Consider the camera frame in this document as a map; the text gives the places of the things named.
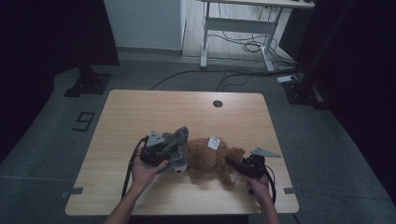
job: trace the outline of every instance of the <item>standing desk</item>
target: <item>standing desk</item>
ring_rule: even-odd
[[[221,101],[222,107],[214,102]],[[216,136],[246,151],[260,146],[282,155],[264,98],[258,93],[194,91],[112,91],[78,174],[65,212],[69,216],[109,215],[120,201],[129,159],[150,134],[187,126],[189,139]],[[296,196],[283,157],[267,158],[276,176],[278,213],[296,213]],[[188,172],[157,175],[137,201],[133,215],[247,215],[260,213],[242,179],[222,186],[216,174],[194,180]]]
[[[207,3],[206,14],[205,14],[205,25],[204,25],[204,42],[201,49],[201,67],[206,68],[207,61],[207,32],[209,30],[214,31],[229,31],[239,33],[252,33],[269,35],[265,41],[264,48],[261,53],[264,58],[265,65],[269,72],[274,72],[274,66],[272,64],[272,57],[269,54],[269,48],[271,46],[272,39],[274,37],[276,27],[284,7],[290,8],[313,8],[315,4],[313,2],[306,3],[303,0],[298,2],[291,0],[199,0]],[[276,17],[273,21],[247,21],[247,20],[236,20],[228,18],[211,18],[209,17],[210,3],[225,3],[225,4],[238,4],[238,5],[255,5],[263,7],[279,7],[276,13]]]

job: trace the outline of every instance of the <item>person's left hand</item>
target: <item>person's left hand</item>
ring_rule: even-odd
[[[157,167],[149,166],[140,160],[142,148],[137,150],[134,158],[134,166],[132,168],[132,187],[137,189],[145,189],[153,180],[155,175],[165,168],[168,161],[163,161]]]

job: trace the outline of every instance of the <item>white tag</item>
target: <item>white tag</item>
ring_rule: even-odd
[[[208,147],[218,150],[220,140],[217,137],[210,137]]]

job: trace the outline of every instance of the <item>wooden floor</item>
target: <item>wooden floor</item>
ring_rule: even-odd
[[[184,36],[183,44],[183,56],[184,57],[200,57],[201,56],[201,45],[204,40],[204,17],[205,7],[203,2],[196,0],[187,0],[187,24]],[[270,21],[275,17],[278,8],[270,7],[262,8],[256,6],[247,5],[233,5],[233,4],[211,4],[210,5],[210,16],[211,17],[222,17],[222,18],[233,18],[241,20],[258,20],[267,21],[270,17]],[[284,8],[279,19],[279,24],[276,28],[275,40],[272,42],[271,47],[276,47],[276,41],[280,40],[283,34],[285,25],[289,19],[291,9]],[[234,33],[234,32],[221,32],[221,31],[209,31],[209,37],[207,39],[208,58],[216,59],[233,59],[241,61],[262,61],[262,55],[258,52],[247,52],[244,51],[244,46],[241,44],[235,44],[230,41],[224,40],[220,37],[213,35],[220,35],[224,37],[226,34],[232,39],[246,39],[251,38],[252,34]],[[264,42],[264,37],[255,38],[256,41]],[[249,40],[235,40],[236,42],[246,43]],[[276,52],[282,56],[286,56],[286,53],[276,47]]]

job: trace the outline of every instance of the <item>brown stuffed animal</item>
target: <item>brown stuffed animal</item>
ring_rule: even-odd
[[[228,148],[220,139],[217,150],[208,147],[209,138],[190,140],[184,149],[187,158],[190,176],[194,179],[201,178],[204,173],[216,172],[222,183],[233,185],[236,180],[234,168],[227,164],[225,158],[241,161],[245,150],[239,147]]]

